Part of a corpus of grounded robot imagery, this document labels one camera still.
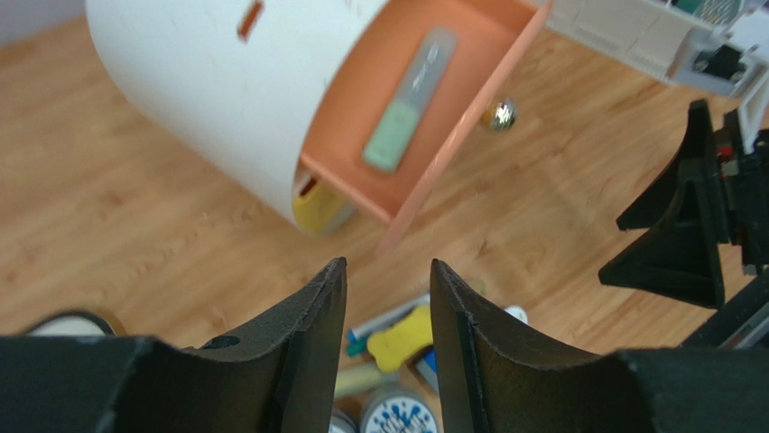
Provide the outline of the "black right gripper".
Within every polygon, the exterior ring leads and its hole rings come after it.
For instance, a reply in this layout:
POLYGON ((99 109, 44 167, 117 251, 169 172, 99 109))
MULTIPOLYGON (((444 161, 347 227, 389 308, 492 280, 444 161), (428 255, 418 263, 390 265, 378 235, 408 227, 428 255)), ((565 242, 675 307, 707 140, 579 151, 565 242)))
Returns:
POLYGON ((681 145, 657 178, 616 219, 619 230, 645 229, 598 272, 608 286, 645 290, 715 314, 687 347, 768 345, 768 132, 744 151, 737 113, 712 125, 705 99, 690 103, 681 145), (740 250, 751 281, 726 298, 718 248, 740 250))

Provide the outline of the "round drawer storage box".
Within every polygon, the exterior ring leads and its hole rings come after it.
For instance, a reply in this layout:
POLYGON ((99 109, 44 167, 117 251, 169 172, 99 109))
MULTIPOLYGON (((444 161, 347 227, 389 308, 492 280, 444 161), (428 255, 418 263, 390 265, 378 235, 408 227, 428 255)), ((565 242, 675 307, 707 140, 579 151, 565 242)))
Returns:
POLYGON ((308 233, 350 207, 396 247, 517 62, 550 1, 88 1, 129 103, 308 233), (449 54, 397 169, 362 158, 429 34, 449 54))

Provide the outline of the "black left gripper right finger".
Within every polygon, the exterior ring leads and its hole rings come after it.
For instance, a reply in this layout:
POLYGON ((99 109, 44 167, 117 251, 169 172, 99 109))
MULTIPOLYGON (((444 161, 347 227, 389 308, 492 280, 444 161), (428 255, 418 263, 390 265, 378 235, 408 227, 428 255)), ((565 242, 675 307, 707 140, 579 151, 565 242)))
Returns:
POLYGON ((597 355, 524 324, 431 264, 431 326, 448 432, 765 432, 764 348, 597 355))

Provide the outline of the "yellow bone-shaped eraser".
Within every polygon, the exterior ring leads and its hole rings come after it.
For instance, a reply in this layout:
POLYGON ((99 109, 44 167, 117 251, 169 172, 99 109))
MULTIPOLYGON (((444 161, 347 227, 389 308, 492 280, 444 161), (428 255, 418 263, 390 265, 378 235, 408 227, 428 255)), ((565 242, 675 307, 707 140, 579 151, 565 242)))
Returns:
POLYGON ((394 373, 432 344, 431 307, 423 305, 386 330, 372 334, 366 347, 381 372, 394 373))

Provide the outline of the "light green pen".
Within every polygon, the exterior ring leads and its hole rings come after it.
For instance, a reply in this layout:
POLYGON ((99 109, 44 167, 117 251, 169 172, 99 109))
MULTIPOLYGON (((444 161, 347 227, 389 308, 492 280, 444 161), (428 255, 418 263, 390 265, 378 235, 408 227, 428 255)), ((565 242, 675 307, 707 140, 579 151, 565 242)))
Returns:
POLYGON ((361 152, 367 166, 397 171, 457 44, 457 35, 448 28, 438 26, 427 33, 361 152))

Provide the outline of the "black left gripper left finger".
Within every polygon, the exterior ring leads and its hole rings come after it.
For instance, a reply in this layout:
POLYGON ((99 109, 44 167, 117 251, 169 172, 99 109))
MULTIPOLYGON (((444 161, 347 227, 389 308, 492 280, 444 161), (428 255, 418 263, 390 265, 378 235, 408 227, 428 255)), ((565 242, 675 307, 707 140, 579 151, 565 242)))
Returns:
POLYGON ((347 262, 198 348, 153 336, 5 336, 4 432, 324 432, 347 262))

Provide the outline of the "blue patterned tape roll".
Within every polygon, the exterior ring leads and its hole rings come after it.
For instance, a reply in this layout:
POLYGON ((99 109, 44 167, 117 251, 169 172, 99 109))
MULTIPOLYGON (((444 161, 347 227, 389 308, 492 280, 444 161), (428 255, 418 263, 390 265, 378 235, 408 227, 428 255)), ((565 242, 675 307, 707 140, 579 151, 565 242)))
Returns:
POLYGON ((356 422, 343 410, 334 408, 329 419, 328 433, 357 433, 356 422))
POLYGON ((429 405, 400 386, 375 390, 363 406, 362 433, 438 433, 440 424, 429 405))

